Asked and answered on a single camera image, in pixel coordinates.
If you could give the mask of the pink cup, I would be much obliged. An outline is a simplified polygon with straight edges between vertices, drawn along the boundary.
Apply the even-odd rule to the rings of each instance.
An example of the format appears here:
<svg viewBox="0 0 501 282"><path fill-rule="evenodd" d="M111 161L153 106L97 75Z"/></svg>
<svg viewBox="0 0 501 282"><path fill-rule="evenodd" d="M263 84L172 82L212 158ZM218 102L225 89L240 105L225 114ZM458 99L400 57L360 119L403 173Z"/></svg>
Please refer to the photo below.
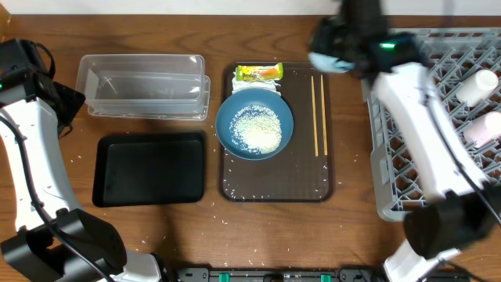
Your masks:
<svg viewBox="0 0 501 282"><path fill-rule="evenodd" d="M468 143L473 143L475 148L480 148L500 137L500 112L493 111L473 120L463 136Z"/></svg>

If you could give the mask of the light blue bowl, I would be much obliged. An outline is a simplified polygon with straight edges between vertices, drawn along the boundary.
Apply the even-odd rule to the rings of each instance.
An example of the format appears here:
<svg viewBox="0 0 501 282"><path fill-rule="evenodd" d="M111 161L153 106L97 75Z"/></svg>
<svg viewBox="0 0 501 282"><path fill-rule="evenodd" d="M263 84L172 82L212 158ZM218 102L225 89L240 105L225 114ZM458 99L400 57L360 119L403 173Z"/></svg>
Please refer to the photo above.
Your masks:
<svg viewBox="0 0 501 282"><path fill-rule="evenodd" d="M323 73L343 74L355 67L353 63L317 52L310 52L308 58L314 68Z"/></svg>

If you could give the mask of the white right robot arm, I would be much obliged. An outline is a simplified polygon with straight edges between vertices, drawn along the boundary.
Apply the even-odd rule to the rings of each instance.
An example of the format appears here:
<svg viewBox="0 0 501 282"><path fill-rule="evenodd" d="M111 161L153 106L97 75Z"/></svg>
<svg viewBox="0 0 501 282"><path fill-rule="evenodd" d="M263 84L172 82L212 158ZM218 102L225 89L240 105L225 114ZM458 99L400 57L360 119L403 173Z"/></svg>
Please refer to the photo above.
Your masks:
<svg viewBox="0 0 501 282"><path fill-rule="evenodd" d="M462 144L413 34L390 31L378 0L343 0L320 20L309 59L324 73L353 71L394 118L426 200L403 221L405 240L379 280L420 281L488 236L500 222L500 188Z"/></svg>

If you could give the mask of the cream white cup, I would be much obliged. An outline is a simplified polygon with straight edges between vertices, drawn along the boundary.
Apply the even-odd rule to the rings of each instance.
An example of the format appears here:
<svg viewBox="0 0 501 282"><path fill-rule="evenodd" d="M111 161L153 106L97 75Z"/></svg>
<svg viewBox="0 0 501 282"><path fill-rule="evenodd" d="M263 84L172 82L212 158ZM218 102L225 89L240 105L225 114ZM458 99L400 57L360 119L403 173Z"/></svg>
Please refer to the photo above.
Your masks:
<svg viewBox="0 0 501 282"><path fill-rule="evenodd" d="M499 79L493 71L479 70L461 83L456 98L467 107L476 107L489 97L498 84Z"/></svg>

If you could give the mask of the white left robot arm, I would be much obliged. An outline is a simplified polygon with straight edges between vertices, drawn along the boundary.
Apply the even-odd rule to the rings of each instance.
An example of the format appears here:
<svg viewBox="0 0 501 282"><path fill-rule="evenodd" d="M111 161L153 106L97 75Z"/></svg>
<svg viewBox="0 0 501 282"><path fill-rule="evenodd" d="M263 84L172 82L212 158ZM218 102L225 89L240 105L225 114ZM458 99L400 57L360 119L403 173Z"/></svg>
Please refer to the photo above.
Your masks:
<svg viewBox="0 0 501 282"><path fill-rule="evenodd" d="M1 44L1 138L16 193L16 235L1 242L11 267L31 281L162 281L152 254L125 248L117 230L83 210L70 186L59 138L85 96L53 80L44 46Z"/></svg>

